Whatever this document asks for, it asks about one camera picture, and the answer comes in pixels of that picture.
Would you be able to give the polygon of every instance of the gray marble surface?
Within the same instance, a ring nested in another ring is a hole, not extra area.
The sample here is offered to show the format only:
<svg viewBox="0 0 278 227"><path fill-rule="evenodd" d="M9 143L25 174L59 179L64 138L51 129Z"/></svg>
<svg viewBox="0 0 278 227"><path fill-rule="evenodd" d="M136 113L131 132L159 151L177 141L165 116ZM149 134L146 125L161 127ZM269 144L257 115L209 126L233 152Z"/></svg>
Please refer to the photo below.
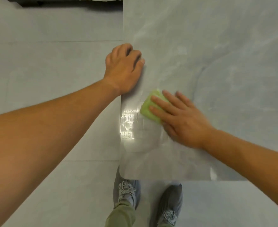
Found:
<svg viewBox="0 0 278 227"><path fill-rule="evenodd" d="M278 0L124 0L123 27L146 65L122 97L122 176L244 180L138 113L156 88L183 92L216 128L278 151Z"/></svg>

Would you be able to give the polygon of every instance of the shoelace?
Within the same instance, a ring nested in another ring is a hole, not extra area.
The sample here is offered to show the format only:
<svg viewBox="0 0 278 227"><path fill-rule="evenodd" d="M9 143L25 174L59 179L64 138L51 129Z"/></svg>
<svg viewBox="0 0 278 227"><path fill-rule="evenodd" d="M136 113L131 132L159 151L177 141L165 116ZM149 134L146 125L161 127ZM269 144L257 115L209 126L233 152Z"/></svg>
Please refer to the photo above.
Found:
<svg viewBox="0 0 278 227"><path fill-rule="evenodd" d="M118 201L123 199L126 194L130 194L132 196L133 203L136 204L135 191L136 190L133 188L133 186L130 183L127 183L125 180L123 180L119 184L119 197L118 197Z"/></svg>
<svg viewBox="0 0 278 227"><path fill-rule="evenodd" d="M174 226L176 221L177 221L176 212L172 211L172 210L166 210L166 211L163 211L163 213L158 221L158 225L165 222L165 223L169 223L172 226Z"/></svg>

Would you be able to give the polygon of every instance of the gray sneaker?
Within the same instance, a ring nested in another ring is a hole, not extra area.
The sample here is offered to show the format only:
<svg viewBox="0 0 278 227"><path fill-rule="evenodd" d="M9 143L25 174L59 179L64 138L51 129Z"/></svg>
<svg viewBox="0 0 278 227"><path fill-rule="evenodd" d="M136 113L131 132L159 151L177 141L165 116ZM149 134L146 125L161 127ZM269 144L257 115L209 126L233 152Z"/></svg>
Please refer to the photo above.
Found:
<svg viewBox="0 0 278 227"><path fill-rule="evenodd" d="M114 205L121 200L127 200L135 209L137 209L140 202L140 196L141 187L139 180L128 180L122 178L118 167L113 191Z"/></svg>
<svg viewBox="0 0 278 227"><path fill-rule="evenodd" d="M175 226L183 201L182 185L170 185L161 196L156 214L157 225Z"/></svg>

